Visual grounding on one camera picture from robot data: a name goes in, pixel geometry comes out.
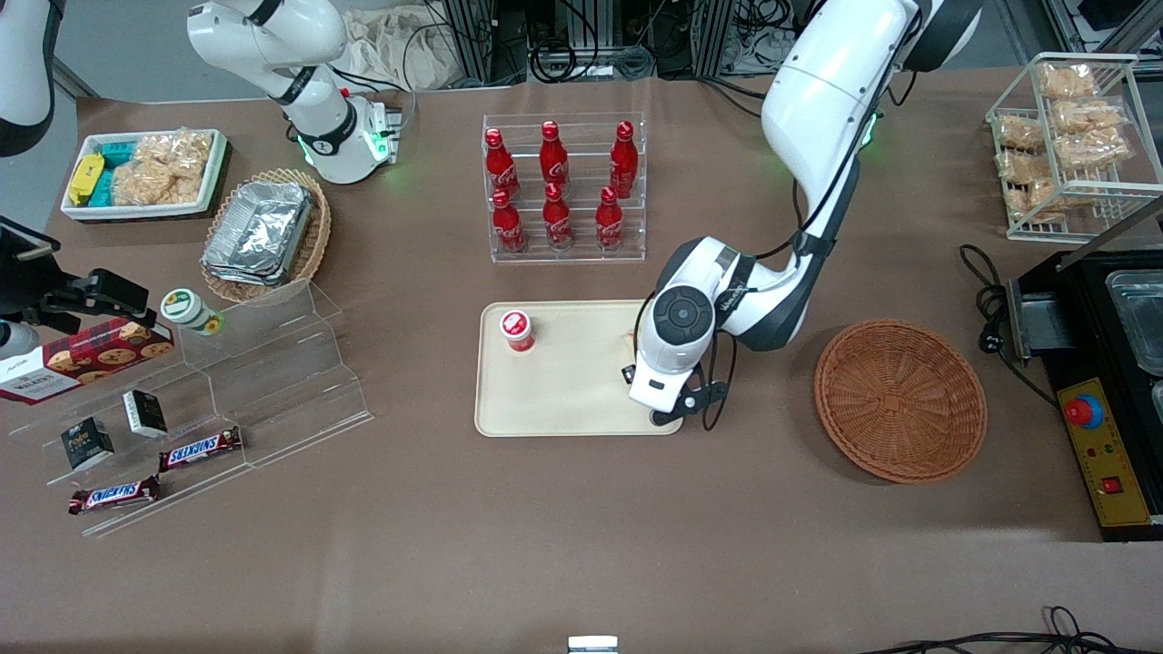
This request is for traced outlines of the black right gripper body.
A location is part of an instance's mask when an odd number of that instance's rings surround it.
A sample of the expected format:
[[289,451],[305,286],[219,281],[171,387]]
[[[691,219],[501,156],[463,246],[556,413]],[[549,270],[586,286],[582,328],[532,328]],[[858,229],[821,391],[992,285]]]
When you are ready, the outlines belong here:
[[69,318],[47,313],[41,301],[55,290],[66,286],[69,273],[62,272],[53,258],[20,261],[3,258],[1,264],[1,314],[6,322],[43,326],[69,332]]

